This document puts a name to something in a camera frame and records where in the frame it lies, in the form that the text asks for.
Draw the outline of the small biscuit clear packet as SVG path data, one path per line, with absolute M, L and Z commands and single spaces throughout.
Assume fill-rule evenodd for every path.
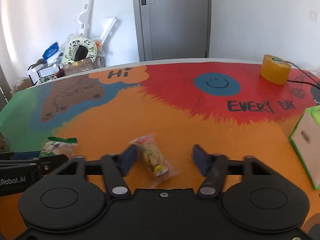
M 129 142 L 137 148 L 137 157 L 143 163 L 150 179 L 150 187 L 155 188 L 168 179 L 177 176 L 179 171 L 167 160 L 156 144 L 154 134 L 147 134 Z

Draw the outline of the green white cracker packet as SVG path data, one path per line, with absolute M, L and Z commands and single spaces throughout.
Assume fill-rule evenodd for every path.
M 68 159 L 72 159 L 74 157 L 74 148 L 77 145 L 76 138 L 48 137 L 48 142 L 43 146 L 39 157 L 65 155 Z

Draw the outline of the brown cardboard box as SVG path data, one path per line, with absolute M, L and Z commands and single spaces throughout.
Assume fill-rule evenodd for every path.
M 10 151 L 10 147 L 5 142 L 5 138 L 2 135 L 2 133 L 0 133 L 0 151 L 1 152 L 9 152 Z

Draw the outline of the SF cardboard box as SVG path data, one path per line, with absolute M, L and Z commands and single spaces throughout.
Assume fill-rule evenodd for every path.
M 63 65 L 63 70 L 66 75 L 77 74 L 88 70 L 92 70 L 94 68 L 95 65 L 89 57 L 80 61 Z

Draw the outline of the green tissue box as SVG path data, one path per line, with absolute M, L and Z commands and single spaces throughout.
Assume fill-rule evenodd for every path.
M 315 190 L 319 190 L 319 105 L 306 108 L 289 135 L 303 168 Z

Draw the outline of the yellow tape roll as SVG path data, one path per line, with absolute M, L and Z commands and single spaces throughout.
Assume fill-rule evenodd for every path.
M 276 85 L 285 85 L 289 77 L 291 66 L 283 59 L 265 54 L 261 64 L 260 75 Z

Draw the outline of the blue plastic bag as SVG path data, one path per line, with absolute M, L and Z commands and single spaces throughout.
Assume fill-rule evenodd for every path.
M 42 58 L 47 61 L 50 57 L 55 55 L 58 51 L 59 51 L 59 44 L 57 42 L 54 42 L 44 51 Z

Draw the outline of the grey door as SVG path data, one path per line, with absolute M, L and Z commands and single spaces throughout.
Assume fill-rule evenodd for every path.
M 212 0 L 133 0 L 140 61 L 207 58 Z

